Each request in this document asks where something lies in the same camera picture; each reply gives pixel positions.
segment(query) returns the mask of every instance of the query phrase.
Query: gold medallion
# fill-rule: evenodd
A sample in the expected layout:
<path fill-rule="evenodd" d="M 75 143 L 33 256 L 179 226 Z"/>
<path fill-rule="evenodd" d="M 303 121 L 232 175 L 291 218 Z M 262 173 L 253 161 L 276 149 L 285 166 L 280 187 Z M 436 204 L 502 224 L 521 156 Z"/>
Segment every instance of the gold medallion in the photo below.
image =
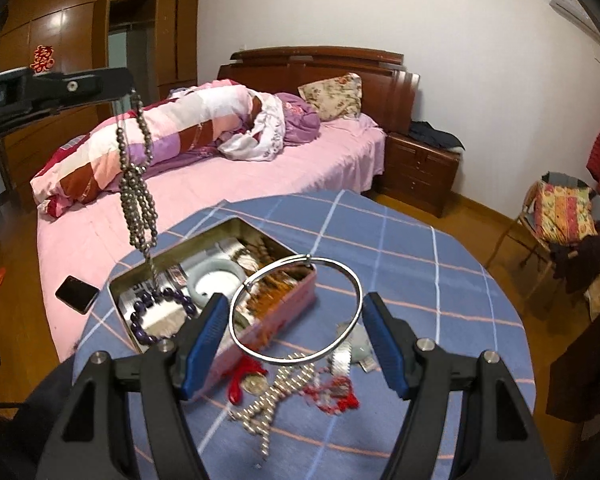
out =
<path fill-rule="evenodd" d="M 247 374 L 240 382 L 240 387 L 253 396 L 259 397 L 269 387 L 269 381 L 263 374 Z"/>

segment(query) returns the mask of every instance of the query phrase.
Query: round table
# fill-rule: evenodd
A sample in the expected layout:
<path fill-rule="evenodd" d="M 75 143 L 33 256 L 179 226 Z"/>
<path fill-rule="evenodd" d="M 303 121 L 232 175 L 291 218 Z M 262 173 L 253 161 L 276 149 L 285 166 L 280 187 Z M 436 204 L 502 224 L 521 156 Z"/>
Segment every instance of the round table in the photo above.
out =
<path fill-rule="evenodd" d="M 377 291 L 394 316 L 448 352 L 478 356 L 485 349 L 497 350 L 533 409 L 536 389 L 520 318 L 493 278 L 453 237 L 353 192 L 324 191 L 220 203 L 160 234 L 157 250 L 181 242 L 192 229 L 200 232 L 231 216 L 243 218 L 298 253 L 346 264 L 360 277 L 365 293 Z M 131 252 L 109 280 L 141 259 L 137 251 Z M 337 324 L 350 319 L 355 302 L 344 276 L 318 267 L 316 293 L 315 305 L 278 334 L 269 354 L 323 348 L 334 339 Z M 114 358 L 135 352 L 107 287 L 82 334 L 74 379 L 91 353 L 101 349 Z M 281 402 L 265 463 L 260 438 L 227 417 L 226 383 L 203 399 L 185 403 L 190 432 L 211 478 L 380 478 L 408 404 L 386 386 L 379 371 L 365 373 L 354 366 L 351 380 L 360 408 L 340 416 L 327 415 L 298 395 Z M 245 397 L 243 406 L 253 399 Z M 461 395 L 453 393 L 434 478 L 448 478 L 460 409 Z M 130 395 L 130 412 L 142 478 L 155 479 L 138 394 Z"/>

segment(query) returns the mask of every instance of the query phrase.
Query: wooden nightstand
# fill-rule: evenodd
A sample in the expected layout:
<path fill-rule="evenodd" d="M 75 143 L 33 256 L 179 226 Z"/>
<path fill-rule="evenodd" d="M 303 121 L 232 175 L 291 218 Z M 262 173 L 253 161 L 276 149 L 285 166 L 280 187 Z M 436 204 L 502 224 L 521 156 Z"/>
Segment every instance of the wooden nightstand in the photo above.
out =
<path fill-rule="evenodd" d="M 378 193 L 440 217 L 460 163 L 458 153 L 437 150 L 400 134 L 388 134 Z"/>

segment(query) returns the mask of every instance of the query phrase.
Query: silver ring bracelet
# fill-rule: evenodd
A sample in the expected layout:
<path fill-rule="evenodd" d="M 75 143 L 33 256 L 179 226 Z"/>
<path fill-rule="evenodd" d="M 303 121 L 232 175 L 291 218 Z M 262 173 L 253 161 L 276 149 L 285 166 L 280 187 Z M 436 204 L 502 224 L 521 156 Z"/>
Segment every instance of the silver ring bracelet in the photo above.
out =
<path fill-rule="evenodd" d="M 356 313 L 353 316 L 353 319 L 351 320 L 349 325 L 346 327 L 344 332 L 342 332 L 342 334 L 340 334 L 340 336 L 333 343 L 331 343 L 329 346 L 323 348 L 322 350 L 315 352 L 311 355 L 307 355 L 305 357 L 299 357 L 299 358 L 294 358 L 294 359 L 270 357 L 267 355 L 260 354 L 259 352 L 253 351 L 250 348 L 247 348 L 245 345 L 243 345 L 238 340 L 238 337 L 235 333 L 235 328 L 234 328 L 235 307 L 238 305 L 239 301 L 242 299 L 242 295 L 248 293 L 251 290 L 251 287 L 254 285 L 254 283 L 258 282 L 260 279 L 262 279 L 267 274 L 270 274 L 274 270 L 283 269 L 285 267 L 291 267 L 295 264 L 305 264 L 307 267 L 311 266 L 311 264 L 322 264 L 324 266 L 331 267 L 332 269 L 339 270 L 342 274 L 344 274 L 347 277 L 347 279 L 353 284 L 353 287 L 354 287 L 355 293 L 356 293 L 356 302 L 358 304 L 358 307 L 356 309 Z M 347 267 L 346 265 L 341 264 L 340 262 L 337 262 L 336 260 L 331 260 L 330 258 L 320 258 L 317 256 L 311 256 L 310 254 L 294 254 L 293 256 L 288 256 L 286 258 L 282 258 L 281 260 L 273 262 L 272 264 L 269 264 L 268 266 L 262 267 L 258 272 L 252 274 L 246 280 L 244 280 L 244 282 L 238 288 L 238 290 L 235 291 L 235 294 L 234 294 L 234 296 L 231 300 L 231 304 L 229 306 L 229 333 L 231 334 L 231 338 L 234 340 L 234 342 L 238 345 L 238 347 L 243 352 L 250 355 L 254 359 L 258 359 L 265 363 L 269 363 L 271 365 L 276 365 L 276 366 L 299 366 L 299 365 L 304 365 L 307 363 L 313 363 L 313 362 L 317 361 L 318 359 L 321 359 L 321 358 L 325 357 L 326 355 L 330 354 L 331 352 L 333 352 L 338 346 L 340 346 L 340 344 L 352 332 L 352 330 L 356 326 L 356 323 L 358 322 L 358 319 L 360 318 L 360 314 L 362 313 L 362 296 L 363 296 L 363 291 L 362 291 L 362 284 L 360 283 L 360 280 L 356 276 L 356 273 L 353 272 L 353 270 L 349 269 L 349 267 Z"/>

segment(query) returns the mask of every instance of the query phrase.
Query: black smartphone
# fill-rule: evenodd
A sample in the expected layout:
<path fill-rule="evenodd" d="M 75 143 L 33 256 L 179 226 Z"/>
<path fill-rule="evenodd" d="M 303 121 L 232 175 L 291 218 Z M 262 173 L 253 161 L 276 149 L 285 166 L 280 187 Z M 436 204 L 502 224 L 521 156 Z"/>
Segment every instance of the black smartphone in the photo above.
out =
<path fill-rule="evenodd" d="M 98 297 L 99 290 L 73 276 L 67 276 L 56 290 L 56 298 L 66 303 L 80 314 L 86 314 Z"/>

